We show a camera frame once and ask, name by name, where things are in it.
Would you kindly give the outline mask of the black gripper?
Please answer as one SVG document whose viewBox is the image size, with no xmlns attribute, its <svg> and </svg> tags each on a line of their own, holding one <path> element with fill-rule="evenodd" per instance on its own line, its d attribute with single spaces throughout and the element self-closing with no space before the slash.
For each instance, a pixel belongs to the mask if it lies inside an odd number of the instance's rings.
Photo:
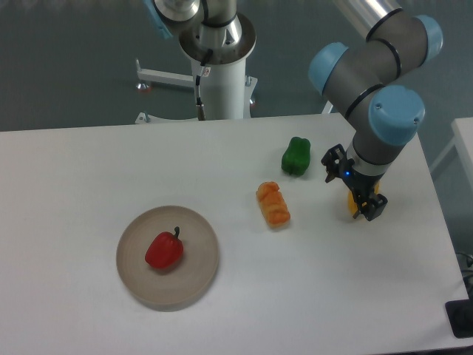
<svg viewBox="0 0 473 355">
<path fill-rule="evenodd" d="M 364 175 L 355 170 L 353 160 L 344 160 L 345 150 L 341 144 L 328 149 L 321 159 L 325 167 L 325 183 L 341 178 L 351 191 L 355 210 L 353 219 L 363 215 L 368 221 L 379 217 L 385 209 L 387 198 L 375 192 L 375 186 L 383 177 L 381 175 Z"/>
</svg>

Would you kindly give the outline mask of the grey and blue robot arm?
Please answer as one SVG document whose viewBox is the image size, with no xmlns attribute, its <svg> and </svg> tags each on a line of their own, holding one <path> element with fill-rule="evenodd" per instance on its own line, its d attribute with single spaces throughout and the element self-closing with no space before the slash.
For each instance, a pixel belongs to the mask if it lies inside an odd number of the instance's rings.
<svg viewBox="0 0 473 355">
<path fill-rule="evenodd" d="M 191 62 L 191 87 L 201 121 L 236 120 L 249 113 L 245 65 L 256 44 L 251 21 L 235 1 L 146 1 L 166 38 L 177 37 Z M 377 218 L 387 199 L 377 183 L 418 131 L 425 107 L 398 78 L 439 54 L 443 33 L 428 16 L 410 16 L 395 1 L 338 1 L 337 8 L 365 40 L 351 50 L 340 42 L 315 55 L 308 77 L 355 130 L 347 148 L 336 145 L 321 162 L 327 179 L 350 190 L 355 216 Z"/>
</svg>

